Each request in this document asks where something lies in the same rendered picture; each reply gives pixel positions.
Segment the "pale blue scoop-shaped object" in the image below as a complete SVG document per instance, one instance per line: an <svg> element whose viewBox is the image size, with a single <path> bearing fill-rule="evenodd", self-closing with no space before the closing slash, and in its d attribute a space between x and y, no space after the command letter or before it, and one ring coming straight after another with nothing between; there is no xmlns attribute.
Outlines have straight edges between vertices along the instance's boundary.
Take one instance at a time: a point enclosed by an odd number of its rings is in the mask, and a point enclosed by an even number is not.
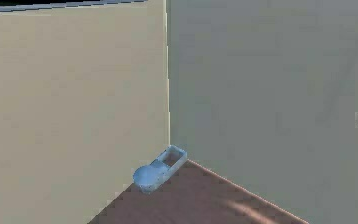
<svg viewBox="0 0 358 224"><path fill-rule="evenodd" d="M139 167L133 183L145 194L151 194L168 181L187 161L185 150L169 145L150 164Z"/></svg>

